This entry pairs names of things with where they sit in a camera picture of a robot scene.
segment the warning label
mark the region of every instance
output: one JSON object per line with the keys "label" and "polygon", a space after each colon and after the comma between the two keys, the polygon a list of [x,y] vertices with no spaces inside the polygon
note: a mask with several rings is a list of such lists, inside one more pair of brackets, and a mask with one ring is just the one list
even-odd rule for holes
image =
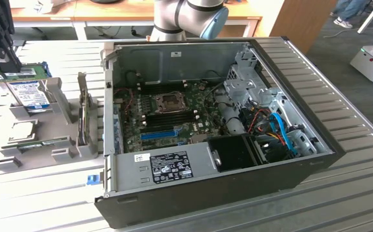
{"label": "warning label", "polygon": [[151,156],[149,165],[155,184],[194,177],[186,151]]}

